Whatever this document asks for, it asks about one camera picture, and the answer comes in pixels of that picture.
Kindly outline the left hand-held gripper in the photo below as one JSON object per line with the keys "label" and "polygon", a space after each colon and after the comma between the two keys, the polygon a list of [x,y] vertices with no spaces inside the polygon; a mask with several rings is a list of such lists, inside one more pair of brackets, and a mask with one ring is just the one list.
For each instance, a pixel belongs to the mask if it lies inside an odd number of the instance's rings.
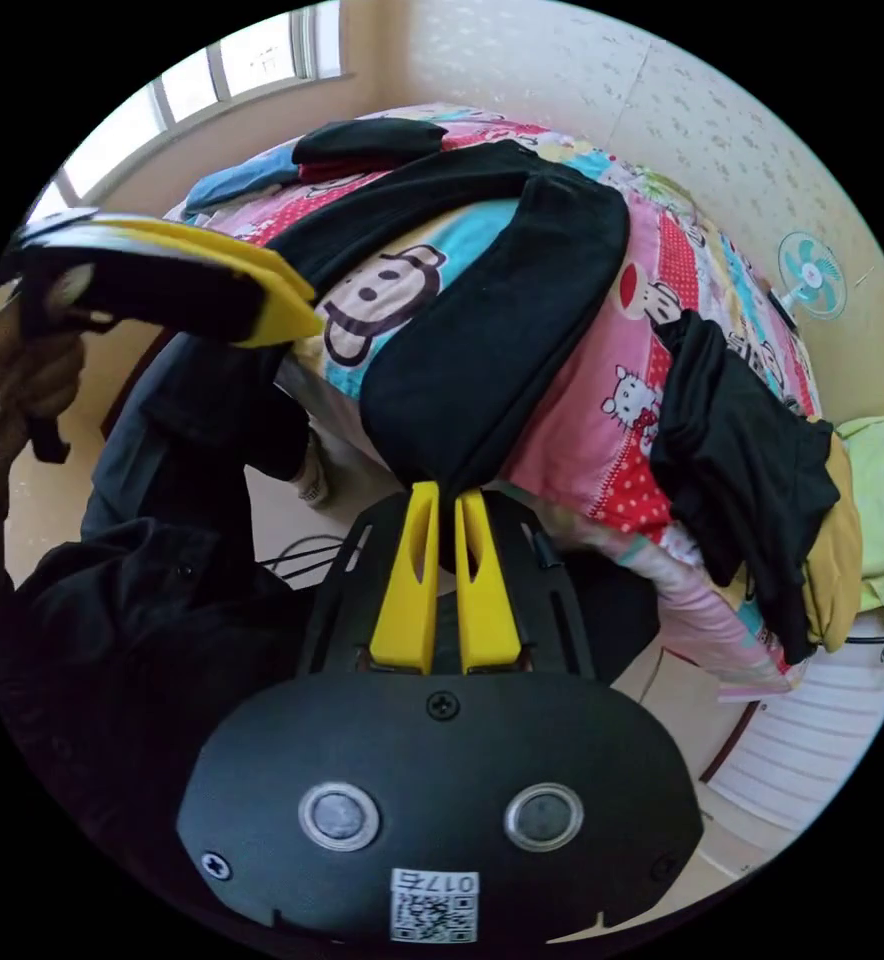
{"label": "left hand-held gripper", "polygon": [[12,236],[12,277],[27,339],[102,334],[129,320],[239,348],[322,334],[324,323],[308,303],[267,299],[251,267],[282,277],[306,302],[316,298],[274,250],[182,222],[64,212]]}

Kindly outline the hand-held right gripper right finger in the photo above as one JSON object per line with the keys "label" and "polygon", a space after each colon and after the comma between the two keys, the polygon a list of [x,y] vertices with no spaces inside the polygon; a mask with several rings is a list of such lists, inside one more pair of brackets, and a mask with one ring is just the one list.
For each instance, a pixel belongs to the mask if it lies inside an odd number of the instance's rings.
{"label": "hand-held right gripper right finger", "polygon": [[480,490],[455,503],[454,558],[462,672],[514,667],[522,644]]}

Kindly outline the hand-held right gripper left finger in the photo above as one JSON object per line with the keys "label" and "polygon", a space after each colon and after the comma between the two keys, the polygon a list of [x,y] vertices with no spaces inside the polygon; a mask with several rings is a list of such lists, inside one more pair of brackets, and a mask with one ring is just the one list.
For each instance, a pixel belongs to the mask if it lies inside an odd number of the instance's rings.
{"label": "hand-held right gripper left finger", "polygon": [[439,574],[438,486],[412,487],[381,608],[369,644],[380,668],[431,670]]}

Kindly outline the person's left hand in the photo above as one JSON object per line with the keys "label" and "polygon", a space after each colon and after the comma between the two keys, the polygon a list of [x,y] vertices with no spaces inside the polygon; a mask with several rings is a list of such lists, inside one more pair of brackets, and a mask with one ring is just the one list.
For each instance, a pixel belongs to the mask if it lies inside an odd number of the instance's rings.
{"label": "person's left hand", "polygon": [[18,300],[0,309],[0,516],[7,513],[12,465],[29,442],[29,422],[56,419],[70,407],[84,363],[80,335],[27,340]]}

